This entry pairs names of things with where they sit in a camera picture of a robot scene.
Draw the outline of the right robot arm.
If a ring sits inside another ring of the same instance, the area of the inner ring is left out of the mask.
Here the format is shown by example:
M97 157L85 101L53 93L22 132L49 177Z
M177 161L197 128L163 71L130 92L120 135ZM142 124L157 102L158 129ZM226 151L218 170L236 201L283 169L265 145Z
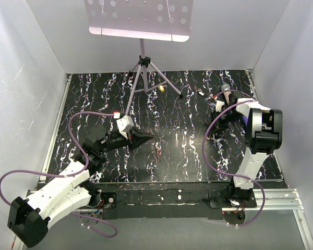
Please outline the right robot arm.
M252 98L229 97L229 102L215 101L211 134L225 131L228 124L243 118L245 155L235 176L226 188L226 202L237 207L251 198L256 178L264 161L282 144L283 113L264 107Z

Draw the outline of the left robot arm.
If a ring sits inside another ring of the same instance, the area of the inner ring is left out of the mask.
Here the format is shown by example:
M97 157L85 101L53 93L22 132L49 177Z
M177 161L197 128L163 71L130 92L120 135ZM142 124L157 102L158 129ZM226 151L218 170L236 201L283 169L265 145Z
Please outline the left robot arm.
M80 207L96 208L101 200L100 189L89 178L106 162L105 153L127 146L136 149L153 134L131 128L126 136L118 129L107 133L102 125L94 126L82 144L82 152L59 175L33 194L15 198L9 210L8 227L27 247L39 244L49 229Z

